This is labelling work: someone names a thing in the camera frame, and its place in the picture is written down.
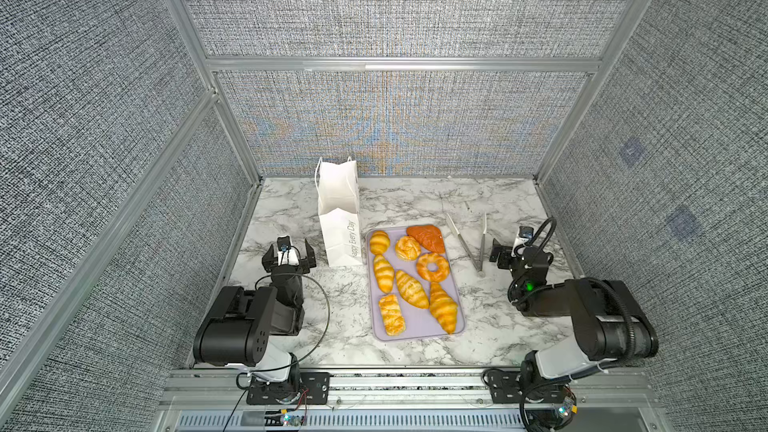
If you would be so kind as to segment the white paper gift bag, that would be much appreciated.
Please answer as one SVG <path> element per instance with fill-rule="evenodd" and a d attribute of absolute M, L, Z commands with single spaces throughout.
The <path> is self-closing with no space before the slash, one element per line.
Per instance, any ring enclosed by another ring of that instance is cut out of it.
<path fill-rule="evenodd" d="M 314 173 L 318 216 L 330 267 L 363 264 L 357 162 L 319 158 Z"/>

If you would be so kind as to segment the large croissant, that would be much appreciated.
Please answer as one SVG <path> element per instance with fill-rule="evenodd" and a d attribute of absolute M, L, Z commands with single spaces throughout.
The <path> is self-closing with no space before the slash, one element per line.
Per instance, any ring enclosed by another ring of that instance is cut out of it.
<path fill-rule="evenodd" d="M 458 305 L 437 282 L 430 283 L 429 311 L 447 334 L 456 331 Z"/>

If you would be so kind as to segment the rectangular flaky pastry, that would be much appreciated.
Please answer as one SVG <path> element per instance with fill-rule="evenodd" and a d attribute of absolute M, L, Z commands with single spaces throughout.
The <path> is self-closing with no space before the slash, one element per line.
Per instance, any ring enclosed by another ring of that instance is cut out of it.
<path fill-rule="evenodd" d="M 385 333 L 388 336 L 397 336 L 406 330 L 405 318 L 394 294 L 383 296 L 379 300 L 379 310 Z"/>

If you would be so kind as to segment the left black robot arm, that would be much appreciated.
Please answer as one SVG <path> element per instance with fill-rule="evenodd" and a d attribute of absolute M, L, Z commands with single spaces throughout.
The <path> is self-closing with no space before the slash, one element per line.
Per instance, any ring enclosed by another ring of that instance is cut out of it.
<path fill-rule="evenodd" d="M 316 267 L 310 244 L 300 252 L 288 236 L 279 237 L 262 258 L 267 285 L 246 290 L 225 286 L 204 317 L 193 341 L 197 364 L 239 369 L 235 385 L 249 405 L 290 407 L 310 396 L 300 359 L 270 341 L 302 329 L 303 277 Z"/>

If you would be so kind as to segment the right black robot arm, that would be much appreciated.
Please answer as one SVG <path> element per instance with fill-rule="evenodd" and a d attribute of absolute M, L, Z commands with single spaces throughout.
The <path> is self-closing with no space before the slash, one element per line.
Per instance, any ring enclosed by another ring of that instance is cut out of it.
<path fill-rule="evenodd" d="M 548 283 L 554 255 L 518 243 L 492 243 L 490 261 L 511 273 L 508 301 L 528 318 L 568 317 L 573 333 L 526 354 L 516 373 L 491 371 L 488 386 L 496 403 L 528 392 L 530 401 L 563 396 L 569 383 L 657 354 L 659 339 L 639 303 L 622 281 L 592 277 Z"/>

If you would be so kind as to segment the reddish brown triangular bread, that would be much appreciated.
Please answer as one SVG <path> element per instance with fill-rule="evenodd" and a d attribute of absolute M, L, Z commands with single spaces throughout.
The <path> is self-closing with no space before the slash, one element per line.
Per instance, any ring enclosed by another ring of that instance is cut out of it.
<path fill-rule="evenodd" d="M 443 254 L 446 252 L 442 233 L 435 225 L 410 226 L 406 228 L 406 233 L 432 253 Z"/>

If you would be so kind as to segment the small round croissant top left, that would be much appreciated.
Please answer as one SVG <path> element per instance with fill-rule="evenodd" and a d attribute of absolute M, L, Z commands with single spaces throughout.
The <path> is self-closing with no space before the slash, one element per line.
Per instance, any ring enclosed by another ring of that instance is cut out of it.
<path fill-rule="evenodd" d="M 390 247 L 391 240 L 385 231 L 375 230 L 371 233 L 368 244 L 369 250 L 374 256 L 384 255 Z"/>

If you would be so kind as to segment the croissant left middle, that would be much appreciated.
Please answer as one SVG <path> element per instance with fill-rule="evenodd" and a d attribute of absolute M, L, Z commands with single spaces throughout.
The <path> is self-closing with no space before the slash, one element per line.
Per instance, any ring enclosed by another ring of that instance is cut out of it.
<path fill-rule="evenodd" d="M 379 289 L 385 294 L 391 293 L 395 280 L 395 270 L 383 255 L 374 256 L 373 271 Z"/>

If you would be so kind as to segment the round flaky bun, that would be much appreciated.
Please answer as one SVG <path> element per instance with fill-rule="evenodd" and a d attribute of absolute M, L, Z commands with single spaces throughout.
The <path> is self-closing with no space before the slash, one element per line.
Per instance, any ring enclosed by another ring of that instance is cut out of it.
<path fill-rule="evenodd" d="M 399 259 L 409 262 L 416 261 L 422 253 L 421 245 L 410 235 L 401 237 L 395 244 L 394 250 Z"/>

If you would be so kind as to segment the croissant centre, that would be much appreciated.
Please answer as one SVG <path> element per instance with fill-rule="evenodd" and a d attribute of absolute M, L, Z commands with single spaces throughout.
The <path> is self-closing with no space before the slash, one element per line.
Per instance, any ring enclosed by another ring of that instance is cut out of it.
<path fill-rule="evenodd" d="M 400 296 L 418 309 L 429 308 L 429 298 L 421 283 L 402 270 L 395 272 L 395 282 Z"/>

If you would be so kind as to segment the lavender plastic tray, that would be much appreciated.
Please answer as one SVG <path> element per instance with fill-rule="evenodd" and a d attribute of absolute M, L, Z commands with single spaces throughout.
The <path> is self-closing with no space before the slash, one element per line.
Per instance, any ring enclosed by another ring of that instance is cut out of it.
<path fill-rule="evenodd" d="M 458 335 L 466 328 L 439 229 L 374 229 L 365 237 L 373 335 L 395 342 Z"/>

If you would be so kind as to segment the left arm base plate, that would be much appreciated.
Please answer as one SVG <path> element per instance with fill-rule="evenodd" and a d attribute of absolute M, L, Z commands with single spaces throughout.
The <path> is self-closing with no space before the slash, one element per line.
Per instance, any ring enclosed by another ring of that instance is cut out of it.
<path fill-rule="evenodd" d="M 327 372 L 290 373 L 286 381 L 267 381 L 254 377 L 247 389 L 248 405 L 297 407 L 299 400 L 308 405 L 326 405 L 331 374 Z"/>

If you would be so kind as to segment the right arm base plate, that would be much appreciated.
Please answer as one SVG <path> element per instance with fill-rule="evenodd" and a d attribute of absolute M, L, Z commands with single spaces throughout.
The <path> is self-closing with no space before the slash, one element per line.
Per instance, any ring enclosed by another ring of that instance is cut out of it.
<path fill-rule="evenodd" d="M 493 404 L 518 404 L 526 390 L 520 372 L 512 369 L 490 368 L 481 374 L 481 381 L 488 388 Z M 569 397 L 565 385 L 545 385 L 526 396 L 529 404 L 556 404 Z"/>

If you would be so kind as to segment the aluminium front rail frame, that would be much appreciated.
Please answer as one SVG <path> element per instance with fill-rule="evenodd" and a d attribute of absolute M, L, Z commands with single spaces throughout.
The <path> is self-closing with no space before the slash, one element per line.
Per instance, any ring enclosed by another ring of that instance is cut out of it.
<path fill-rule="evenodd" d="M 326 398 L 285 410 L 249 405 L 244 379 L 230 369 L 175 370 L 152 431 L 521 431 L 516 401 L 494 402 L 494 374 L 479 367 L 322 368 Z M 670 431 L 645 372 L 616 369 L 571 385 L 570 431 Z"/>

